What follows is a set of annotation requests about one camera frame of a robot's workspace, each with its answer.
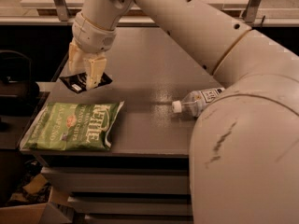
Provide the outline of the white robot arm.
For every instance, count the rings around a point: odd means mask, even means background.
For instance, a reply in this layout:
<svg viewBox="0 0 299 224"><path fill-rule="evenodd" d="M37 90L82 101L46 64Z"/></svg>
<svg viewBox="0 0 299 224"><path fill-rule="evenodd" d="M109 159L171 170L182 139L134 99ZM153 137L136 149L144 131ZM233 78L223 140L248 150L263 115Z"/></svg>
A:
<svg viewBox="0 0 299 224"><path fill-rule="evenodd" d="M137 5L224 88L190 144L194 224L299 224L299 58L201 0L85 0L71 63L109 50Z"/></svg>

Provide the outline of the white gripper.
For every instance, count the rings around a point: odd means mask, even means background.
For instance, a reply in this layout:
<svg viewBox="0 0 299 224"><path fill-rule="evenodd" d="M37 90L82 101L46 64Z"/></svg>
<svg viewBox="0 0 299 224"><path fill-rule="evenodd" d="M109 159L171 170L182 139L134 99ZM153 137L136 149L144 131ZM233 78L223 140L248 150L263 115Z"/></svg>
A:
<svg viewBox="0 0 299 224"><path fill-rule="evenodd" d="M86 72L86 89L94 89L101 81L107 59L96 57L84 59L86 53L100 53L110 50L116 31L109 31L92 24L79 12L72 26L73 39L69 44L68 68L72 75Z"/></svg>

